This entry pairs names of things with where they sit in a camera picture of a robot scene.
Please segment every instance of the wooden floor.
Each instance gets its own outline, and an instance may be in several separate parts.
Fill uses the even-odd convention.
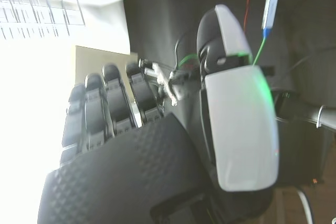
[[[304,187],[313,209],[315,224],[331,224],[336,218],[336,142],[334,141],[327,157],[323,174],[324,184]],[[269,209],[255,220],[244,224],[306,224],[301,200],[295,188],[283,188],[275,191]]]

